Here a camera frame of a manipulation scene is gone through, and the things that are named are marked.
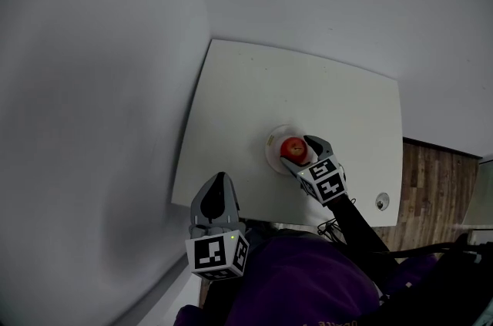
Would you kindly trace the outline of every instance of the purple clothing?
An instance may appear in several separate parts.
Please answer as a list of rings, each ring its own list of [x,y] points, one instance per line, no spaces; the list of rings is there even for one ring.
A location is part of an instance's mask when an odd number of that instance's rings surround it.
[[[276,237],[248,258],[226,325],[351,325],[378,306],[371,279],[330,243],[319,237]],[[205,321],[199,308],[186,306],[175,325]]]

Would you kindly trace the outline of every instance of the person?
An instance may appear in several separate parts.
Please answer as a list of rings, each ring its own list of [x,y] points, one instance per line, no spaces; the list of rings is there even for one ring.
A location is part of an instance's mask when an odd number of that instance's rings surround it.
[[[345,244],[253,224],[243,277],[211,283],[203,308],[183,307],[175,326],[356,326],[436,264],[433,256],[399,264],[378,254],[388,248],[346,194],[327,206]]]

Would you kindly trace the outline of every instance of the round metal object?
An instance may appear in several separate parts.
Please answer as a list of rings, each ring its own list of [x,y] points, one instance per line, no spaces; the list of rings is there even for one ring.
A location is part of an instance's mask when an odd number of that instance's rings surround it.
[[[391,202],[390,197],[386,193],[380,193],[375,200],[375,206],[380,210],[386,210],[388,204]]]

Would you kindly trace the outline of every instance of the white wall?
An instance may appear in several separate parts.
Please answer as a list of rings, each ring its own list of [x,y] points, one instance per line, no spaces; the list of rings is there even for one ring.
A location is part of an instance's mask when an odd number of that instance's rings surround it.
[[[405,136],[480,156],[493,153],[491,2],[206,0],[213,37],[329,57],[397,79]]]
[[[0,319],[103,325],[184,253],[166,203],[204,0],[0,0]]]

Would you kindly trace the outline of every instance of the red apple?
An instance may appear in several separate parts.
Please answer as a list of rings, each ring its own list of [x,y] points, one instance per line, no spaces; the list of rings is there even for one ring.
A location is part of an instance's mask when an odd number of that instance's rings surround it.
[[[290,137],[280,146],[280,155],[293,163],[302,164],[307,154],[307,144],[298,137]]]

